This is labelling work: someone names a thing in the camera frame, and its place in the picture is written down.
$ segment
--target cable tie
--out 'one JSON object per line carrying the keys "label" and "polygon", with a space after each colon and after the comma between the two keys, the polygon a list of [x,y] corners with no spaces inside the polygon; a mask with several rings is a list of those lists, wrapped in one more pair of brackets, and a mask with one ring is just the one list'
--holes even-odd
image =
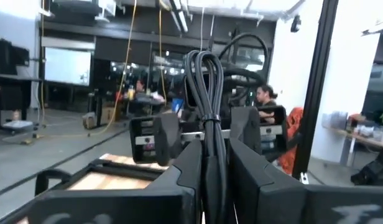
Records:
{"label": "cable tie", "polygon": [[206,114],[201,118],[201,122],[203,123],[203,126],[207,121],[213,121],[215,123],[220,123],[221,122],[221,116],[218,114]]}

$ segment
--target concrete floor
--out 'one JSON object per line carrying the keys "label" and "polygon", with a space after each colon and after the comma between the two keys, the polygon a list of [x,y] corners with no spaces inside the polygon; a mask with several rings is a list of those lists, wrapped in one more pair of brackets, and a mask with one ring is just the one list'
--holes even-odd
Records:
{"label": "concrete floor", "polygon": [[[29,119],[36,121],[36,114],[36,112],[31,112]],[[12,190],[0,194],[0,218],[33,198],[35,185],[33,174],[58,164],[58,162],[72,155],[81,153],[86,148],[94,146],[126,129],[124,124],[114,124],[105,133],[88,138],[86,136],[88,132],[81,125],[82,114],[54,110],[47,110],[45,114],[47,127],[35,133],[57,136],[38,139],[30,146],[10,143],[28,139],[31,137],[31,133],[9,137],[4,142],[0,140],[0,190],[19,183],[25,177],[30,177]],[[61,136],[63,134],[76,134],[77,137]],[[57,168],[74,173],[105,153],[132,156],[129,132],[122,132],[109,141],[92,147],[89,151],[63,162]],[[365,165],[370,159],[373,159],[373,156],[369,157],[363,154],[364,159],[360,158],[361,156],[358,154],[355,162],[357,166]],[[310,184],[351,186],[349,176],[353,170],[311,159],[308,178]]]}

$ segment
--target whiteboard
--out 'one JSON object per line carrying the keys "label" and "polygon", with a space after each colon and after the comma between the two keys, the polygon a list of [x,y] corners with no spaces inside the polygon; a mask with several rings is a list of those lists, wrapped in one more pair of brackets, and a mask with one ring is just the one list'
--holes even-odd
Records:
{"label": "whiteboard", "polygon": [[91,52],[45,48],[45,81],[89,86]]}

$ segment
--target woman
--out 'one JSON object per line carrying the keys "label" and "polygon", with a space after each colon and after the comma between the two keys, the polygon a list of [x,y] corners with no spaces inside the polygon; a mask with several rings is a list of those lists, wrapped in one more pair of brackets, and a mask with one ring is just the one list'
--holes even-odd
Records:
{"label": "woman", "polygon": [[[275,106],[275,99],[277,94],[273,92],[273,88],[269,85],[262,85],[256,91],[256,100],[258,101],[258,109],[262,106]],[[274,113],[259,112],[259,116],[265,119],[268,123],[272,124],[275,122],[273,118]]]}

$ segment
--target cable bundle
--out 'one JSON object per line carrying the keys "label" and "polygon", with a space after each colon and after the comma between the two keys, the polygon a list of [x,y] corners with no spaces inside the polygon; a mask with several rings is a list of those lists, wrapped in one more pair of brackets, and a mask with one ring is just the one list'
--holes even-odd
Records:
{"label": "cable bundle", "polygon": [[[207,68],[209,75],[208,91],[203,78],[203,65]],[[205,129],[205,160],[203,163],[205,198],[203,206],[206,223],[224,223],[228,177],[226,147],[219,117],[223,90],[223,68],[216,55],[209,51],[193,50],[186,55],[185,71]]]}

